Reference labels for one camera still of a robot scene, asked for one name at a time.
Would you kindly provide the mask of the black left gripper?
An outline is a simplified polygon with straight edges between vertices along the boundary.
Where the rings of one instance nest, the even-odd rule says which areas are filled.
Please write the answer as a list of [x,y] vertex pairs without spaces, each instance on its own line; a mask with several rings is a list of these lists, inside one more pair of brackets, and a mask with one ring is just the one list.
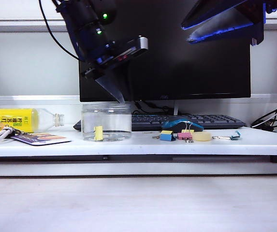
[[[95,62],[80,62],[80,76],[95,81],[113,96],[119,103],[131,100],[131,84],[128,76],[129,55],[110,57]],[[116,81],[111,73],[114,69]]]

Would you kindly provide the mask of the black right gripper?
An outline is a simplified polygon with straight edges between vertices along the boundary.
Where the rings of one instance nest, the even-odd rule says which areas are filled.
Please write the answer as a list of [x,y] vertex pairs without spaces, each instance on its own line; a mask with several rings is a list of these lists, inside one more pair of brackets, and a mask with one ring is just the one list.
[[277,0],[199,0],[181,23],[183,30],[197,26],[191,44],[238,31],[252,46],[264,40],[266,14],[277,10]]

